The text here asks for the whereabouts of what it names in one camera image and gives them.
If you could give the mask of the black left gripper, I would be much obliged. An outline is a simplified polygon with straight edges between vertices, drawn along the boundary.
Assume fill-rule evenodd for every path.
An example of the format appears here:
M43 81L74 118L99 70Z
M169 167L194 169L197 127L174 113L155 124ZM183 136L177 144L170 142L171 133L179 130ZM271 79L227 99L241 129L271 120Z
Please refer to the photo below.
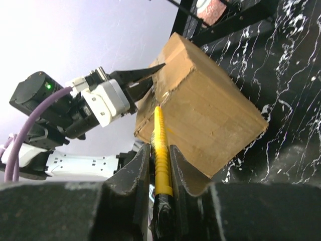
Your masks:
M153 87L152 80L141 80L147 78L162 69L166 64L162 63L150 68L136 70L113 71L107 74L102 67L98 67L85 76L85 80L90 90L94 90L97 85L115 79L125 94L125 105L130 105L130 109L119 118L136 112L135 103L141 100L146 93ZM85 101L85 113L91 118L96 118L89 105Z

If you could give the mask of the yellow utility knife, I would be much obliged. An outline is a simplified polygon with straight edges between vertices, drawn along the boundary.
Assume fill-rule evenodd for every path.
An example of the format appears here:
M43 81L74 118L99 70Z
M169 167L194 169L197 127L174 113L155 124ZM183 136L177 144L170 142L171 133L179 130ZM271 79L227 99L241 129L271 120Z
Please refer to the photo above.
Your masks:
M162 108L154 110L154 130L150 139L154 155L155 200L152 235L154 240L174 240L174 205L171 162Z

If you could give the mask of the brown cardboard express box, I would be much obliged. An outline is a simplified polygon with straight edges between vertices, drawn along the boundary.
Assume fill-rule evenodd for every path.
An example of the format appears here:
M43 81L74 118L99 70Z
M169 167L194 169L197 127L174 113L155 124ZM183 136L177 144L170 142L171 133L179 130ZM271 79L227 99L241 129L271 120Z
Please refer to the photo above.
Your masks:
M163 64L138 104L134 135L150 140L154 109L164 114L168 142L213 177L265 132L268 122L229 75L196 45L173 34L154 60Z

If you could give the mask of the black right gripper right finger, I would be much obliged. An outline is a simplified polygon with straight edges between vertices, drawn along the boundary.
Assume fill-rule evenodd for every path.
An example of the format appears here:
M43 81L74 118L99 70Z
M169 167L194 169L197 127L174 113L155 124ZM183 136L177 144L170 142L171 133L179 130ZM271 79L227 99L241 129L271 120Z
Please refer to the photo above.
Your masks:
M213 182L170 146L176 240L320 240L320 188Z

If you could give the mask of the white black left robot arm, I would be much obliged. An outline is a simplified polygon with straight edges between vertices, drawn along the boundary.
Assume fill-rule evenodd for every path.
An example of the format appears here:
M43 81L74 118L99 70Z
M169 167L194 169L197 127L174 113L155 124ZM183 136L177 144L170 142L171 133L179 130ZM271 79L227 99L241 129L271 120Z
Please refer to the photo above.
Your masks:
M109 178L136 155L70 155L57 150L73 139L84 140L95 127L106 127L137 112L136 103L152 89L152 76L162 64L137 70L106 73L102 67L61 86L38 71L20 82L10 105L28 116L17 134L1 145L1 171L5 181L23 177L45 180L57 176Z

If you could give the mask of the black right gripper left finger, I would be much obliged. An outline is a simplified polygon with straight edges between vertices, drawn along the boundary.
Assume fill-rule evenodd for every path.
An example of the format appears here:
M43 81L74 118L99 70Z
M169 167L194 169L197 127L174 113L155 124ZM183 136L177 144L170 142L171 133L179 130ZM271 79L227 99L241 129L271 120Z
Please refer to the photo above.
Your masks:
M147 240L149 157L101 182L1 184L1 240Z

